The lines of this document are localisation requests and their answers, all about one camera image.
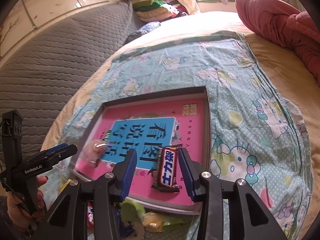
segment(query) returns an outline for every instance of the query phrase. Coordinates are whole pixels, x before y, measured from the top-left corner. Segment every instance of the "human hand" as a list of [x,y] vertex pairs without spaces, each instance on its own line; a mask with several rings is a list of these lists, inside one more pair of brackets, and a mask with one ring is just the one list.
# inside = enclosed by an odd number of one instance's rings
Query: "human hand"
[[[47,176],[38,177],[38,187],[44,185],[48,181]],[[34,212],[31,216],[30,214],[21,209],[18,204],[22,203],[22,200],[19,199],[14,193],[11,191],[7,194],[7,205],[8,205],[8,215],[11,221],[17,226],[20,231],[27,231],[27,228],[32,223],[33,220],[40,221],[44,217],[44,201],[43,201],[43,193],[41,190],[37,192],[38,199],[38,208],[36,212]]]

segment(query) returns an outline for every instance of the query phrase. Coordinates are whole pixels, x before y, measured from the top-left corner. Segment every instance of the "candy wrapper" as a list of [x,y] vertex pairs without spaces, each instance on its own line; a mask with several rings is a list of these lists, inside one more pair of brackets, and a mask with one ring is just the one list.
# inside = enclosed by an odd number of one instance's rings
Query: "candy wrapper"
[[116,212],[116,224],[118,225],[120,238],[126,238],[134,233],[133,223],[130,221],[122,221],[121,219],[121,207],[119,204],[115,206]]
[[159,147],[152,187],[162,192],[179,192],[176,183],[177,157],[182,145]]
[[84,159],[88,161],[89,165],[96,168],[108,146],[105,141],[92,140],[83,149]]
[[146,210],[140,203],[125,198],[125,200],[122,203],[119,203],[119,205],[121,207],[122,221],[133,221],[140,223],[143,221]]
[[87,210],[87,226],[88,228],[93,229],[93,204],[91,201],[88,201],[88,210]]
[[146,231],[152,233],[175,229],[184,223],[184,220],[181,218],[169,217],[154,212],[146,213],[143,220],[143,226],[146,228]]

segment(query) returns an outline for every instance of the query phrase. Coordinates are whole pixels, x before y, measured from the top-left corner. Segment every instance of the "gray quilted blanket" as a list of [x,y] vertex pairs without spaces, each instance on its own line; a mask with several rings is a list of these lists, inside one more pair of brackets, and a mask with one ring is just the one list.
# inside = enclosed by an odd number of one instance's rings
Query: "gray quilted blanket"
[[24,157],[40,150],[68,100],[142,26],[131,2],[121,0],[52,25],[6,62],[0,69],[0,118],[14,108],[24,118]]

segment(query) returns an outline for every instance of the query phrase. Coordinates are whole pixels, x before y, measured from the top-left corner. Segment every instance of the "bed sheet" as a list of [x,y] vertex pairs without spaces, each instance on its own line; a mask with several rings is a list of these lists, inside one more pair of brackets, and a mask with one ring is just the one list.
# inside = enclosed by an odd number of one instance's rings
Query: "bed sheet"
[[242,24],[236,13],[208,12],[166,21],[162,23],[160,28],[122,47],[100,67],[66,104],[50,128],[42,149],[53,147],[59,142],[63,125],[71,118],[75,108],[88,100],[95,85],[108,71],[113,58],[128,49],[151,46],[195,35],[208,35],[219,30],[230,30],[245,34],[260,66],[278,88],[280,94],[295,103],[304,115],[312,147],[314,193],[300,234],[300,237],[302,237],[320,209],[320,191],[317,187],[317,182],[320,181],[320,139],[317,138],[317,133],[320,130],[320,121],[318,121],[320,88],[315,78],[294,52],[282,49],[253,34]]

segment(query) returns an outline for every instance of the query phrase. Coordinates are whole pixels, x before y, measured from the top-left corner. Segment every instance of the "red cloth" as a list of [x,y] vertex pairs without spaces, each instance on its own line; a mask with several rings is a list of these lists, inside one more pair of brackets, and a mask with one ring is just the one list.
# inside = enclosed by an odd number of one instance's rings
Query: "red cloth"
[[294,50],[320,85],[320,34],[308,13],[281,0],[236,0],[236,10],[248,29]]
[[180,12],[185,12],[186,14],[188,14],[187,9],[183,5],[178,6],[176,9],[179,11],[179,13]]

